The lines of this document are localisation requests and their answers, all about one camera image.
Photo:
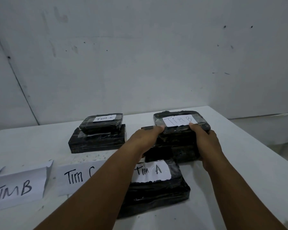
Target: person's left arm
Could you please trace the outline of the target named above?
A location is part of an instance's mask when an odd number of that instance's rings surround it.
[[[138,130],[69,199],[41,222],[41,229],[112,229],[136,164],[164,127]]]

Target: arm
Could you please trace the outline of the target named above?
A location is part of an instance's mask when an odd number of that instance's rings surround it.
[[[222,152],[214,131],[207,134],[198,124],[190,124],[204,169],[207,170],[227,230],[286,230],[265,207]]]
[[[138,130],[68,200],[35,229],[112,229],[142,154],[163,127]]]

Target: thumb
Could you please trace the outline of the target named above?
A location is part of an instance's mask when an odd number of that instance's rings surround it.
[[[161,132],[163,132],[164,128],[165,128],[164,126],[154,126],[152,131],[157,135],[159,135]]]
[[[189,127],[192,131],[195,131],[196,135],[207,135],[207,133],[200,127],[199,124],[189,123]]]

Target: stack of black packages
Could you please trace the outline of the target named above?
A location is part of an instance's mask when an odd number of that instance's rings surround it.
[[[185,182],[177,162],[165,160],[171,179],[155,182],[132,182],[119,211],[118,218],[133,216],[150,209],[187,200],[190,187]]]
[[[180,115],[192,115],[203,130],[206,132],[210,130],[210,125],[196,111],[156,113],[154,114],[154,122],[157,126],[166,126],[163,118]],[[153,126],[143,127],[147,130],[151,128]],[[178,163],[194,161],[200,157],[196,145],[196,134],[188,125],[165,127],[157,138],[155,145],[144,155],[146,162],[168,158],[174,158]]]
[[[87,117],[68,142],[71,152],[119,149],[126,141],[126,128],[122,121],[122,113]]]

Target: hand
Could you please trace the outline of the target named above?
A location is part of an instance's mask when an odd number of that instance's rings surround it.
[[[148,151],[156,142],[158,135],[163,132],[164,126],[154,126],[153,129],[137,130],[125,143],[128,147],[135,148],[142,157],[143,153]]]
[[[189,123],[189,126],[196,133],[196,143],[205,170],[208,171],[214,162],[218,163],[220,160],[226,160],[219,139],[213,130],[207,133],[198,124]]]

